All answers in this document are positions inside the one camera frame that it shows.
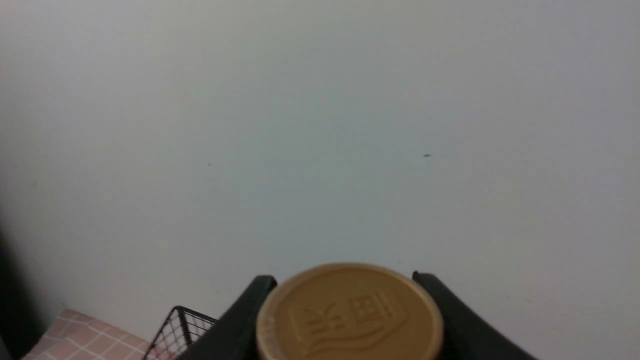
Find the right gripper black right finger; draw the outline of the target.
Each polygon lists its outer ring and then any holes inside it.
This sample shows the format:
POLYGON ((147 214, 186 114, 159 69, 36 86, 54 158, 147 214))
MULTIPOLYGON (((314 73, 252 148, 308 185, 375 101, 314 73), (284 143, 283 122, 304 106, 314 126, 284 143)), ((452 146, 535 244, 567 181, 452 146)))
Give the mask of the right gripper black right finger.
POLYGON ((412 280, 435 301, 443 319, 439 360, 533 360, 534 357, 475 313, 431 273, 414 271, 412 280))

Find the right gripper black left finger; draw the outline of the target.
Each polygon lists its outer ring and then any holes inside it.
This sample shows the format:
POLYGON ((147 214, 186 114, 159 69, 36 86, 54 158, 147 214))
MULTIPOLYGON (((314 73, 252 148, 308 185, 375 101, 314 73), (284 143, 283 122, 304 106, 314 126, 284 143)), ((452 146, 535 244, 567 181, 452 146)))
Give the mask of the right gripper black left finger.
POLYGON ((179 360, 259 360, 257 341, 258 314, 278 283, 273 276, 259 275, 234 303, 179 360))

